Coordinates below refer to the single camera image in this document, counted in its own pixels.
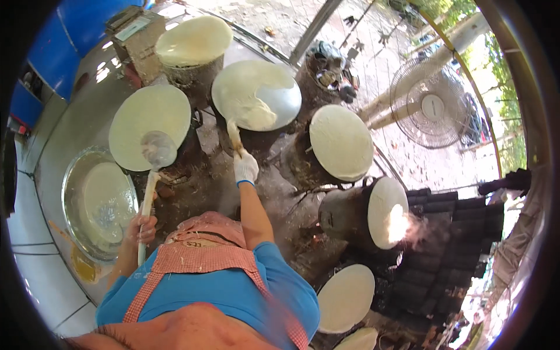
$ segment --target pink checkered apron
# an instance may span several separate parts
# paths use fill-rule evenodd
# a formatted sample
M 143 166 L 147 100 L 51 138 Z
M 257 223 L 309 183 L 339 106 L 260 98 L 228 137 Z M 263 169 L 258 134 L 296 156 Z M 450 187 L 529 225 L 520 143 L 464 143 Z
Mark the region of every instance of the pink checkered apron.
M 167 237 L 165 244 L 160 245 L 152 271 L 128 306 L 124 323 L 138 321 L 148 298 L 166 273 L 207 273 L 240 268 L 251 278 L 264 298 L 279 311 L 290 340 L 299 350 L 307 348 L 309 340 L 304 328 L 285 307 L 280 306 L 265 286 L 253 252 L 246 249 L 240 222 L 216 212 L 206 212 L 180 223 L 177 228 Z M 200 238 L 221 245 L 198 248 L 187 245 L 192 246 L 192 240 Z

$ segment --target hand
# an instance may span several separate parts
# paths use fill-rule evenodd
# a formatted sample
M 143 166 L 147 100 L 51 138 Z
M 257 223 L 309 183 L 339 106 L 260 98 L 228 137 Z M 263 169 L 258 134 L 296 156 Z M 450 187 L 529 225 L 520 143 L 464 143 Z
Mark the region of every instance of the hand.
M 132 219 L 130 219 L 130 224 L 124 233 L 123 243 L 130 244 L 132 246 L 138 246 L 138 243 L 149 244 L 156 237 L 156 223 L 157 218 L 155 216 L 142 216 L 142 206 L 140 205 L 140 210 Z
M 259 175 L 259 165 L 246 149 L 242 148 L 240 152 L 241 155 L 234 152 L 235 183 L 239 187 L 240 182 L 247 181 L 254 186 L 256 177 Z

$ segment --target white work glove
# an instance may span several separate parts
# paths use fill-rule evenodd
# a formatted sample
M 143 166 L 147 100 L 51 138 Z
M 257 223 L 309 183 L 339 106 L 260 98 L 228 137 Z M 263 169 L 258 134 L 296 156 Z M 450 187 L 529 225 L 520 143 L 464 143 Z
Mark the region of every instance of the white work glove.
M 255 157 L 244 148 L 241 149 L 241 156 L 234 151 L 234 173 L 237 187 L 243 181 L 255 185 L 256 177 L 259 175 L 259 165 L 256 163 Z

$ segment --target metal basin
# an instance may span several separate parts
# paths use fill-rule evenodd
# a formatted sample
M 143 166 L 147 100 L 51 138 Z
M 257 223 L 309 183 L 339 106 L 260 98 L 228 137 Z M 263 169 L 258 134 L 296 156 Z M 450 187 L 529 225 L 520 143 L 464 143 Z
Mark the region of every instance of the metal basin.
M 92 220 L 86 215 L 84 193 L 85 181 L 90 171 L 103 163 L 116 164 L 108 149 L 92 146 L 81 151 L 68 165 L 62 182 L 62 212 L 72 240 L 76 246 L 93 261 L 111 264 L 117 257 L 122 240 L 103 241 L 91 232 L 92 225 L 117 227 L 122 233 L 126 226 L 121 224 L 123 218 L 128 220 L 138 212 L 138 199 L 132 179 L 128 179 L 128 188 L 120 194 L 116 201 L 100 202 L 100 217 Z

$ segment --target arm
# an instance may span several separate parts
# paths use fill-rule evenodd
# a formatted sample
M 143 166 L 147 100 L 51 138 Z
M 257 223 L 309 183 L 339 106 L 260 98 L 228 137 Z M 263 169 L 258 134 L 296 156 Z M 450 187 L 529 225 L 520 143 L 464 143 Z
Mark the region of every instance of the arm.
M 239 184 L 241 193 L 241 225 L 248 250 L 253 250 L 261 242 L 274 243 L 272 225 L 264 211 L 255 186 L 248 182 Z
M 241 194 L 241 225 L 248 250 L 261 242 L 274 242 L 272 225 L 255 190 L 259 166 L 244 148 L 234 153 L 235 181 Z
M 155 226 L 157 219 L 155 216 L 141 216 L 136 214 L 127 227 L 123 236 L 123 242 L 119 247 L 119 255 L 116 259 L 113 270 L 107 280 L 107 289 L 111 288 L 117 277 L 130 275 L 138 268 L 138 243 L 148 244 L 155 237 Z

